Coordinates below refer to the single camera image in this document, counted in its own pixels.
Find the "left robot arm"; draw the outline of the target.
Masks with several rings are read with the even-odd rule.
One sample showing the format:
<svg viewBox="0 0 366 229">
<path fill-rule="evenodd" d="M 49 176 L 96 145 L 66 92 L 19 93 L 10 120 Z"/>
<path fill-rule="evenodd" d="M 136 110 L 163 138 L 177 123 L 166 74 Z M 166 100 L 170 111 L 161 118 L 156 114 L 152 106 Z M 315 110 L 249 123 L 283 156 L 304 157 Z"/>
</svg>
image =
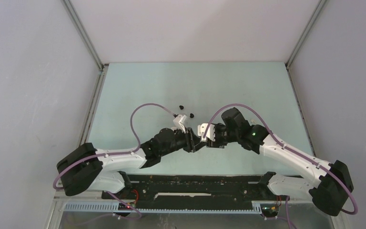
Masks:
<svg viewBox="0 0 366 229">
<path fill-rule="evenodd" d="M 152 167 L 173 152 L 193 153 L 205 146 L 191 128 L 186 131 L 164 128 L 138 150 L 102 150 L 92 143 L 84 143 L 57 163 L 60 188 L 69 197 L 97 190 L 109 191 L 124 199 L 132 192 L 125 170 Z"/>
</svg>

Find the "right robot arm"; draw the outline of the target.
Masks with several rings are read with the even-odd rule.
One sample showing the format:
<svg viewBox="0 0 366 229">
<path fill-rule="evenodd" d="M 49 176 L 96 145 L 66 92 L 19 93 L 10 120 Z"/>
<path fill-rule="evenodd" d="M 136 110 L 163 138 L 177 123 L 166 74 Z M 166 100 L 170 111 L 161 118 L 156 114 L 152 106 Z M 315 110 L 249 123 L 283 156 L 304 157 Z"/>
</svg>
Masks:
<svg viewBox="0 0 366 229">
<path fill-rule="evenodd" d="M 358 213 L 352 195 L 354 185 L 345 163 L 339 160 L 330 163 L 300 151 L 274 134 L 265 122 L 261 125 L 249 123 L 237 107 L 238 104 L 222 107 L 216 113 L 221 115 L 223 123 L 214 124 L 210 120 L 199 125 L 197 132 L 207 147 L 223 148 L 236 142 L 245 150 L 291 167 L 300 176 L 267 172 L 258 186 L 260 197 L 271 199 L 277 195 L 310 200 L 330 216 L 338 216 L 340 212 Z"/>
</svg>

